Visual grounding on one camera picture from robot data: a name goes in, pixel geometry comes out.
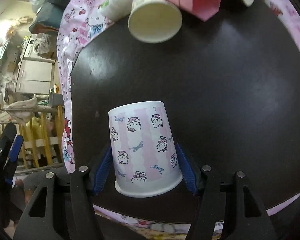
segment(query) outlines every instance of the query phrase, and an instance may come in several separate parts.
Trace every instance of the washing machine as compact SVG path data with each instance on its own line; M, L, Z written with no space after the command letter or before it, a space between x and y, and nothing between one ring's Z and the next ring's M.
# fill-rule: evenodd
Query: washing machine
M26 46L26 52L23 56L23 60L33 60L41 62L49 62L54 64L55 60L49 58L43 58L38 55L38 47L40 44L41 38L38 38L37 35L31 35L31 38Z

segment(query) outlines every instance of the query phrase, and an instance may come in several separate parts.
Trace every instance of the black table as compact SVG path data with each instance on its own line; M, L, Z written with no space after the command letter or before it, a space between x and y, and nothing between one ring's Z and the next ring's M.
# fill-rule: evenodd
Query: black table
M250 8L234 4L223 0L207 22L182 12L180 32L161 44L135 40L125 18L81 51L72 73L77 167L110 142L110 109L160 100L174 141L185 142L199 165L244 171L266 208L300 192L300 53L261 0ZM184 182L136 199L119 194L114 181L111 171L97 205L148 220L192 221L198 199Z

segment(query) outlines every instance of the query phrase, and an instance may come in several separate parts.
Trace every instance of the cabinet door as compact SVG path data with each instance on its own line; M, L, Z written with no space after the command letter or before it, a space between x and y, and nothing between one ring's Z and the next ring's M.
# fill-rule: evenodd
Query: cabinet door
M18 79L16 92L29 94L49 94L50 83Z
M52 63L23 60L19 78L33 81L51 81Z

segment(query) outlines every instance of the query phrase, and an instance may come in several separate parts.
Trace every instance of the pink and white striped cup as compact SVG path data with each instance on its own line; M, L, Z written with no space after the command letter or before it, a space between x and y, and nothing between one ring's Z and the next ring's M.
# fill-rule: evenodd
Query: pink and white striped cup
M163 102L119 106L109 111L115 188L130 197L151 197L182 180Z

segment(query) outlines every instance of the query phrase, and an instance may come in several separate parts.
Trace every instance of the metal screw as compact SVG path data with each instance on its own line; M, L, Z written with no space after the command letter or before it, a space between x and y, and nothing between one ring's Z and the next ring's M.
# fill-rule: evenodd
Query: metal screw
M46 178L47 178L47 179L51 179L53 176L54 176L54 173L53 173L53 172L48 172L48 173L46 174Z
M81 171L81 172L85 172L85 171L87 171L88 170L88 166L86 166L86 165L82 165L82 166L80 166L80 168L79 168L79 171Z
M211 171L211 167L210 167L209 165L204 165L204 166L202 166L202 169L203 169L204 171Z
M238 171L238 172L237 172L237 176L238 176L239 178L244 178L246 175L244 174L243 171Z

